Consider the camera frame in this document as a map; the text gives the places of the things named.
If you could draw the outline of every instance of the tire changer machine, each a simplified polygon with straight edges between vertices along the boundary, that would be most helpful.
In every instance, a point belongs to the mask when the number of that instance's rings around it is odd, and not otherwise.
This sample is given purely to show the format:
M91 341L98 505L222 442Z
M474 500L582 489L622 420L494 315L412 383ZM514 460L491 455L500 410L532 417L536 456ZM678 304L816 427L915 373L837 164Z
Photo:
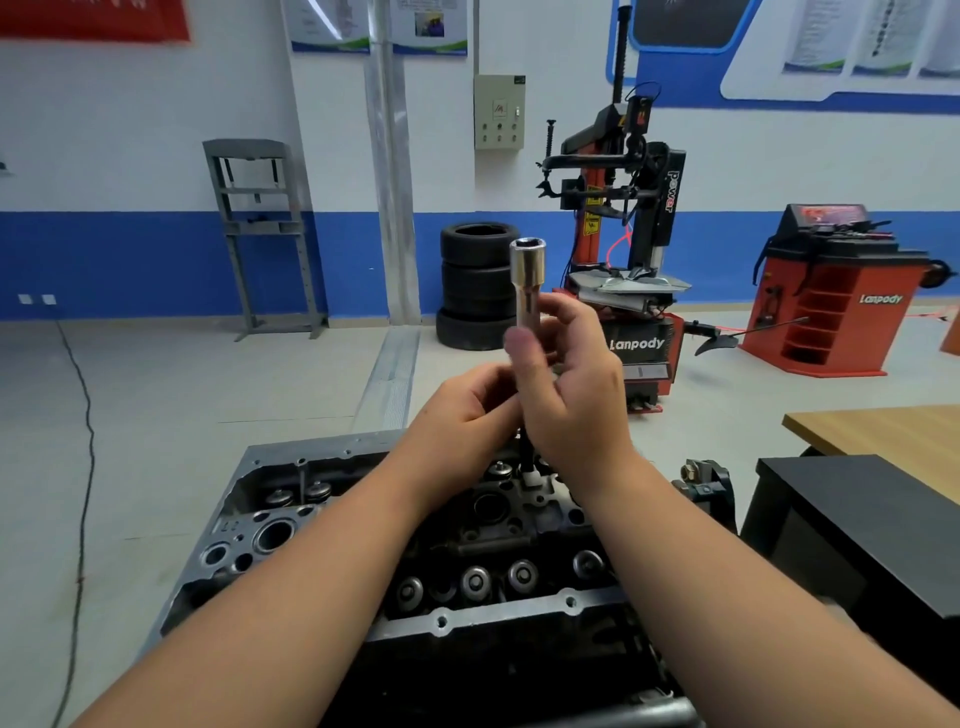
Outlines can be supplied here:
M628 409L660 412L658 398L670 392L684 334L708 338L697 354L729 349L738 341L666 310L690 287L662 271L686 152L644 137L656 96L636 94L638 85L623 101L630 16L630 6L617 11L612 102L592 125L566 139L559 155L552 155L556 122L547 121L546 158L538 164L543 182L537 189L541 197L558 199L560 209L576 213L573 250L563 288L557 290L598 309L610 349L623 362ZM550 184L550 173L560 169L579 169L580 176L563 180L558 192ZM626 184L615 185L617 170L629 176ZM625 269L600 261L602 218L618 220L624 228L633 222Z

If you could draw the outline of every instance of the blue wall stripe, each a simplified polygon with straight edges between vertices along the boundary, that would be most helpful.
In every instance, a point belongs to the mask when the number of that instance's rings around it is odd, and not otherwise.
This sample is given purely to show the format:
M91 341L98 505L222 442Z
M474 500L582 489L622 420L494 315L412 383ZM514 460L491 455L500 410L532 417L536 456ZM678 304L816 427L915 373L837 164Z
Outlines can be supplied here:
M875 212L904 247L928 250L960 267L960 211ZM442 305L440 231L459 222L497 220L547 241L547 284L559 285L573 238L571 212L418 212L420 309ZM779 212L681 212L665 269L693 287L683 303L746 302L756 255L776 229ZM331 318L387 316L380 226L376 212L306 216L318 298ZM605 221L601 251L622 233ZM305 310L293 243L242 239L254 308ZM626 262L620 245L612 262ZM320 259L324 266L321 269ZM16 294L58 298L56 311L21 305ZM928 292L960 295L960 279ZM240 313L227 246L216 212L0 212L0 320L40 318L211 316Z
M754 263L767 238L776 231L782 212L679 212L667 249L664 271L692 284L681 303L742 303L752 301L750 283ZM960 268L960 212L872 212L875 220L892 220L893 231L904 248L930 251ZM515 225L522 235L535 235L547 243L547 284L560 277L573 242L572 212L417 212L417 266L420 309L436 313L443 301L440 281L440 230L447 225L496 220ZM601 228L601 256L623 229L605 220ZM611 263L625 266L627 245L613 251ZM960 279L922 295L960 295Z
M326 309L313 220L307 249ZM294 243L241 238L253 308L306 310ZM57 309L18 302L57 296ZM239 314L217 212L0 212L0 319Z

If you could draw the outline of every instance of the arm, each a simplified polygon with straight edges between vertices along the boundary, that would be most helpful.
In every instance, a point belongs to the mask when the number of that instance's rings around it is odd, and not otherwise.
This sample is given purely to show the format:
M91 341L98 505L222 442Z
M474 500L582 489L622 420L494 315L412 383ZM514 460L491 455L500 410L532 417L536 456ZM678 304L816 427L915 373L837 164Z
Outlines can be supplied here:
M420 521L475 482L516 432L519 403L503 401L510 387L509 367L493 364L445 382L371 474L205 604L75 725L316 726Z
M651 639L710 726L957 725L946 700L755 554L634 449L594 311L546 295L508 331L527 431L590 515ZM544 349L564 359L553 381Z

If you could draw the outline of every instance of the red banner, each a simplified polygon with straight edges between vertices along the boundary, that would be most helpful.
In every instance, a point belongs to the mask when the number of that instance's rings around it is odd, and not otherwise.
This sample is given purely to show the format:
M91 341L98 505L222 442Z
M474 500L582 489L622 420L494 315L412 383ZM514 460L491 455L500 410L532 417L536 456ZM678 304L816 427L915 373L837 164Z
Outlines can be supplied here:
M0 37L165 43L190 30L182 0L0 0Z

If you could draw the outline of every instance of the hand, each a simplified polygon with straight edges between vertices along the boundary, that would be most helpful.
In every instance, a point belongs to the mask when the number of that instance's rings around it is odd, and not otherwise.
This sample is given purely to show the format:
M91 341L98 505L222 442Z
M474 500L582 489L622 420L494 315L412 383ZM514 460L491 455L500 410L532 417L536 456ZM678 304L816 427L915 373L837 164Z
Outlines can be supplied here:
M564 294L540 295L540 340L511 328L504 348L514 363L527 434L574 491L636 458L627 424L623 364L607 348L596 311ZM554 381L548 357L564 364Z
M510 365L483 364L440 385L383 465L425 516L480 479L520 419Z

